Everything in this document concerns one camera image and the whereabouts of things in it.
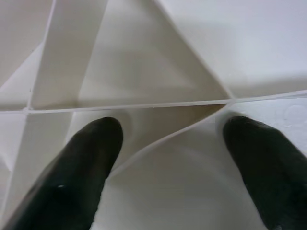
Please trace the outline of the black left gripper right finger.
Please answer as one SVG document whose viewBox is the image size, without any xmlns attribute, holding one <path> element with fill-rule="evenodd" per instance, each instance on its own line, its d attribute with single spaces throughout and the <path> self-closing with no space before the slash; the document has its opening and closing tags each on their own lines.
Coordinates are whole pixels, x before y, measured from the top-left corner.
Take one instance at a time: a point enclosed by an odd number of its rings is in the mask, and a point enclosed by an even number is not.
<svg viewBox="0 0 307 230">
<path fill-rule="evenodd" d="M 307 158 L 279 130 L 244 116 L 223 127 L 226 147 L 269 230 L 307 228 Z"/>
</svg>

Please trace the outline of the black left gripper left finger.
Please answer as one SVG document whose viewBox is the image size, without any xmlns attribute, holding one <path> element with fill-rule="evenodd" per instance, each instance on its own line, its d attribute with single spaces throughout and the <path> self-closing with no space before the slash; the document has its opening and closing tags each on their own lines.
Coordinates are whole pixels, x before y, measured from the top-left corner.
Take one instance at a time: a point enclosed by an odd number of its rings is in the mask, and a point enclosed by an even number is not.
<svg viewBox="0 0 307 230">
<path fill-rule="evenodd" d="M 90 229 L 122 144 L 123 129 L 113 117 L 84 126 L 42 171 L 4 228 Z"/>
</svg>

